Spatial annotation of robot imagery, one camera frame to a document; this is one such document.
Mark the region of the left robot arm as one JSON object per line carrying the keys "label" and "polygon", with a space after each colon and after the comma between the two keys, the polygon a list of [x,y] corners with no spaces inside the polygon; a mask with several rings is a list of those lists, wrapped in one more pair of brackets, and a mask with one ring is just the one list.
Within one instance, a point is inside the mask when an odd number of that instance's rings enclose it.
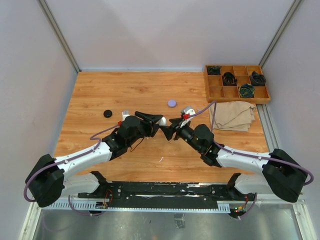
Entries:
{"label": "left robot arm", "polygon": [[36,202],[44,208],[61,197],[78,193],[93,194],[101,198],[107,193],[107,185],[93,173],[78,175],[94,165],[106,163],[125,154],[139,139],[154,137],[158,129],[167,123],[161,114],[136,111],[124,114],[122,120],[90,137],[96,143],[90,147],[64,156],[52,157],[45,154],[39,158],[27,178],[23,189],[26,201]]}

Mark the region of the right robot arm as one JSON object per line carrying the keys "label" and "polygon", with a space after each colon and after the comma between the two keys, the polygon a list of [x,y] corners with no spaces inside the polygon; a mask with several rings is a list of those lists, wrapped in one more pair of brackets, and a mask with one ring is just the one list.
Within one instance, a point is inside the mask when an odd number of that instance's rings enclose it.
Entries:
{"label": "right robot arm", "polygon": [[160,129],[167,140],[183,139],[209,166],[249,171],[249,175],[235,173],[229,180],[226,193],[232,200],[258,193],[275,194],[286,202],[295,203],[307,179],[306,171],[282,149],[272,152],[234,149],[215,142],[207,125],[191,128],[180,118],[170,119],[170,125],[160,120]]}

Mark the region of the white earbud charging case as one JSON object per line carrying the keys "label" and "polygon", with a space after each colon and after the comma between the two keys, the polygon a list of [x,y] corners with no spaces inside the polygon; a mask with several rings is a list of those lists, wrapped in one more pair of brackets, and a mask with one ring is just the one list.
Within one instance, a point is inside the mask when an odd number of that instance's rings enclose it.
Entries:
{"label": "white earbud charging case", "polygon": [[159,121],[158,124],[160,126],[166,126],[167,125],[167,119],[163,116]]}

